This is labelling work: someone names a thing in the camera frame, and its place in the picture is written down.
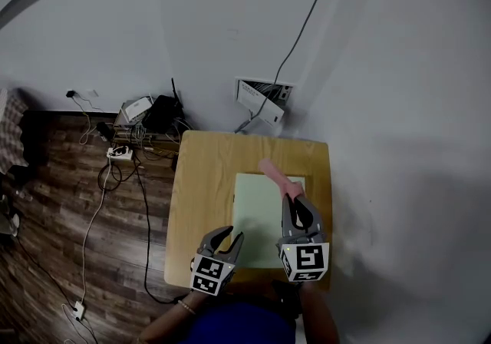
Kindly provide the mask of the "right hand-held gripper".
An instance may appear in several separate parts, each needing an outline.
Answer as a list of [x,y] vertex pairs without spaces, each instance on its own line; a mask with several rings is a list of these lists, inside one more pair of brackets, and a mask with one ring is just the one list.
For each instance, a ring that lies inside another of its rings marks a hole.
[[283,197],[282,237],[277,247],[289,282],[319,281],[327,273],[330,243],[318,209],[306,197]]

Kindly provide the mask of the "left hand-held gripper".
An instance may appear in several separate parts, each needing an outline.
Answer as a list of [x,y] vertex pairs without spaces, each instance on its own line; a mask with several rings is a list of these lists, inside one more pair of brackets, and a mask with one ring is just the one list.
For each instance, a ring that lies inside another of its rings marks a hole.
[[234,238],[227,251],[216,251],[232,230],[233,226],[220,227],[202,238],[191,262],[190,289],[217,296],[231,281],[244,241],[243,232]]

